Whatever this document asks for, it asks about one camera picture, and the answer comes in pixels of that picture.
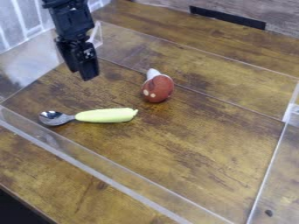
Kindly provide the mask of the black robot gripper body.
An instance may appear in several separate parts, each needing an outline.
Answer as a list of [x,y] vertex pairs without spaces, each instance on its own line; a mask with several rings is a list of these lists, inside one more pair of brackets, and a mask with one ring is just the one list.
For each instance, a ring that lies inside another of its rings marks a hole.
[[55,42],[63,51],[91,51],[88,31],[95,27],[88,0],[42,0],[56,28]]

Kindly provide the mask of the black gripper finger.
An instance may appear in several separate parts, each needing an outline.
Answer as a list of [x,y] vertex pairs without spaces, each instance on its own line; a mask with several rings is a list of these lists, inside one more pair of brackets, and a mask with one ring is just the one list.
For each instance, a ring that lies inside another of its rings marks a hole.
[[74,48],[74,44],[70,41],[66,41],[63,38],[56,38],[55,39],[55,43],[60,52],[60,56],[64,59],[64,62],[68,66],[68,69],[75,73],[79,71],[76,63],[75,63],[75,59],[72,57],[72,48]]
[[80,42],[72,49],[76,69],[84,81],[99,76],[99,60],[95,46],[90,42]]

